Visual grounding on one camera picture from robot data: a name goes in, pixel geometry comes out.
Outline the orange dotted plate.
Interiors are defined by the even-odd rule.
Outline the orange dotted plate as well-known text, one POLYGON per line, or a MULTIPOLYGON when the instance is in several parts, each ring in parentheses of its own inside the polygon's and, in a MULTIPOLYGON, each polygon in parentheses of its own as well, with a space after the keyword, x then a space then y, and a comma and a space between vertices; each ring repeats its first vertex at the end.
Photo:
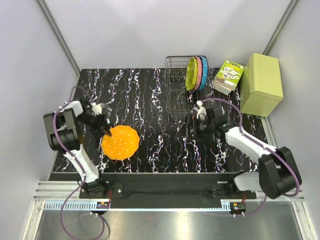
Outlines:
POLYGON ((111 136, 105 134, 100 144, 104 155, 115 161, 132 157, 140 145, 137 131, 128 125, 118 125, 111 128, 110 132, 111 136))

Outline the black wire dish rack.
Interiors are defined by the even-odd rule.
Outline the black wire dish rack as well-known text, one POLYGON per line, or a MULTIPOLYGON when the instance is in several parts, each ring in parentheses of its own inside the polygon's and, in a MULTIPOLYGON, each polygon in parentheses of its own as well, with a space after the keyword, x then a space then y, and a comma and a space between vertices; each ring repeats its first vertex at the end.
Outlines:
POLYGON ((198 100, 212 93, 211 69, 204 68, 206 82, 203 89, 188 91, 186 88, 187 67, 190 55, 168 56, 165 59, 166 104, 171 122, 184 121, 198 100))

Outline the pink dotted plate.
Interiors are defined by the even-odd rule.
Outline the pink dotted plate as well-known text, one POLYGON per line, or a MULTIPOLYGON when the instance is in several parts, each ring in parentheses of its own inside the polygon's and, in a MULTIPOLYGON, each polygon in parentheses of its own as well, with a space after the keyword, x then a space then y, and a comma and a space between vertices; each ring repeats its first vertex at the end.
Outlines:
POLYGON ((202 67, 202 60, 199 56, 196 56, 197 61, 197 78, 196 78, 196 84, 195 84, 195 90, 198 90, 200 88, 201 82, 202 82, 202 73, 203 73, 203 67, 202 67))

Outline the green dotted plate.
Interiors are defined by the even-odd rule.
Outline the green dotted plate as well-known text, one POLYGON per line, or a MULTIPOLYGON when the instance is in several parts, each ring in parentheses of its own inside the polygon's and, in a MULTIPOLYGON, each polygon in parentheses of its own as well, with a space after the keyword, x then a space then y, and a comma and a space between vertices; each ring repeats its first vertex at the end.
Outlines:
POLYGON ((192 56, 188 62, 185 74, 185 87, 186 90, 193 91, 198 77, 198 61, 195 56, 192 56))

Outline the blue dotted plate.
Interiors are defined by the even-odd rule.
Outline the blue dotted plate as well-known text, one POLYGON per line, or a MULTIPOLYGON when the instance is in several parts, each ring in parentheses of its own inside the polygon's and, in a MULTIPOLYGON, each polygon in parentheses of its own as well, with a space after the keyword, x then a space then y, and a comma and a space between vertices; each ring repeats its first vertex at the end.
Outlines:
POLYGON ((208 77, 208 60, 205 56, 200 56, 201 62, 202 62, 202 78, 201 78, 201 84, 199 89, 203 90, 206 86, 207 77, 208 77))

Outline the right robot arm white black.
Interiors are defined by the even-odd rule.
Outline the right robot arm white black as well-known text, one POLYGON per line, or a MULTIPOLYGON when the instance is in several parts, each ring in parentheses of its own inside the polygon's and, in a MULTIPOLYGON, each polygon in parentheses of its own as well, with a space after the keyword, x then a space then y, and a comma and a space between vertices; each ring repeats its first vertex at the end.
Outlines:
POLYGON ((245 191, 262 192, 270 199, 300 190, 302 178, 292 151, 264 143, 246 132, 239 124, 229 121, 222 107, 199 107, 188 114, 176 134, 201 141, 211 136, 240 150, 257 165, 257 172, 237 174, 227 185, 228 195, 239 198, 245 191))

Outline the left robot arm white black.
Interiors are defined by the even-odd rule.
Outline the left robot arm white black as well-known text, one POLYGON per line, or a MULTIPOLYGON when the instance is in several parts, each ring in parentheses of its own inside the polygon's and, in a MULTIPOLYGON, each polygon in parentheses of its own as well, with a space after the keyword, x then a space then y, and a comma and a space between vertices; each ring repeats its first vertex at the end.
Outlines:
POLYGON ((89 127, 97 137, 111 136, 111 124, 103 113, 104 108, 103 103, 79 99, 67 101, 55 112, 43 116, 50 148, 71 162, 80 176, 80 189, 96 198, 107 195, 108 184, 84 148, 80 123, 89 127))

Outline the green book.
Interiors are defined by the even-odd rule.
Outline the green book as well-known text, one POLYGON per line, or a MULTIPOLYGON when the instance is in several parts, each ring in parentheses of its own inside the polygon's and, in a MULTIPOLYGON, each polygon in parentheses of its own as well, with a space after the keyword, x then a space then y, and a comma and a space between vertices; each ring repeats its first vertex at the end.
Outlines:
POLYGON ((244 68, 243 65, 226 59, 212 81, 213 89, 225 95, 235 91, 244 68))

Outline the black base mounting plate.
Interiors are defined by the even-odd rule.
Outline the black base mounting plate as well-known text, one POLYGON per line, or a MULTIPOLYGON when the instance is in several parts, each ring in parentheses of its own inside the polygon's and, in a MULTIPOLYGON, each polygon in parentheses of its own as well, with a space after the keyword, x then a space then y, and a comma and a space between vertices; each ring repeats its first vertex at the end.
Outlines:
POLYGON ((154 181, 154 182, 105 182, 102 187, 90 190, 82 189, 81 198, 128 199, 133 197, 205 197, 221 199, 255 199, 251 191, 239 191, 229 182, 190 182, 190 181, 154 181))

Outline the light green box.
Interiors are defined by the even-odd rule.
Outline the light green box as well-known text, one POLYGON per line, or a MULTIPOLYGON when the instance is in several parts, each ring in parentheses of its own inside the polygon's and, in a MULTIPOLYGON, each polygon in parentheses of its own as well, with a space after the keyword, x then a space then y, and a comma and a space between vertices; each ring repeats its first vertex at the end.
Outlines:
POLYGON ((240 80, 240 112, 268 117, 283 98, 279 60, 253 53, 240 80))

